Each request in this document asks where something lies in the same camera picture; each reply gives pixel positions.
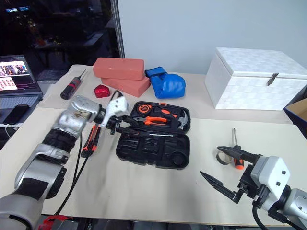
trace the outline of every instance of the smartphone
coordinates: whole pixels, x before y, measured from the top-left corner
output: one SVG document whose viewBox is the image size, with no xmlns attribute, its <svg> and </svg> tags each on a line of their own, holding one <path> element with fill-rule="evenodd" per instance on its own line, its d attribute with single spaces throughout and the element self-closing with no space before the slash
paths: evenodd
<svg viewBox="0 0 307 230">
<path fill-rule="evenodd" d="M 3 123 L 9 124 L 9 125 L 14 125 L 16 124 L 27 112 L 29 109 L 29 106 L 27 104 L 19 104 L 13 108 L 13 110 L 10 112 L 10 114 L 5 118 Z"/>
</svg>

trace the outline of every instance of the black screwdriver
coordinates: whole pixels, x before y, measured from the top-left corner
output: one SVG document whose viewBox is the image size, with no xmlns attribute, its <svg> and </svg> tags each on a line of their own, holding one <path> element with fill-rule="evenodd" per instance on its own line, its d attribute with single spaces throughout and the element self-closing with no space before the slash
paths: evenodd
<svg viewBox="0 0 307 230">
<path fill-rule="evenodd" d="M 78 86 L 81 83 L 81 76 L 84 74 L 86 69 L 82 72 L 82 74 L 79 77 L 75 77 L 71 80 L 71 82 L 66 86 L 66 88 L 61 93 L 61 98 L 64 100 L 68 100 L 71 98 L 71 96 L 75 93 Z"/>
</svg>

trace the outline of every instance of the white wall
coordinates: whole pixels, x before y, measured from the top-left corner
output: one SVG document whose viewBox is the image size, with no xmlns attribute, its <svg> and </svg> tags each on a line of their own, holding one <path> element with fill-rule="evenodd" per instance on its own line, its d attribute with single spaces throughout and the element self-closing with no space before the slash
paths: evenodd
<svg viewBox="0 0 307 230">
<path fill-rule="evenodd" d="M 126 58 L 206 73 L 217 46 L 281 50 L 307 68 L 307 0 L 118 0 Z"/>
</svg>

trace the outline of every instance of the laptop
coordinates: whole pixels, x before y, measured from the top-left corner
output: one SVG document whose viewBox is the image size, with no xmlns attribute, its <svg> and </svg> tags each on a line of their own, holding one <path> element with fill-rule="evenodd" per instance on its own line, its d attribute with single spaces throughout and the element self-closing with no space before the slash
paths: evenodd
<svg viewBox="0 0 307 230">
<path fill-rule="evenodd" d="M 0 57 L 0 124 L 19 104 L 30 108 L 18 123 L 22 123 L 42 100 L 43 93 L 23 55 Z"/>
</svg>

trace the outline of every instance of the laptop keyboard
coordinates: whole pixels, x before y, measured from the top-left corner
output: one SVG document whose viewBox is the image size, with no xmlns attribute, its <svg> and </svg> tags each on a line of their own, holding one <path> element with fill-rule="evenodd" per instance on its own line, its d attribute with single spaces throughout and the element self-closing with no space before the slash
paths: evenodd
<svg viewBox="0 0 307 230">
<path fill-rule="evenodd" d="M 27 104 L 31 107 L 35 101 L 38 99 L 38 96 L 35 97 L 6 97 L 0 99 L 0 108 L 1 109 L 13 109 L 19 104 Z"/>
</svg>

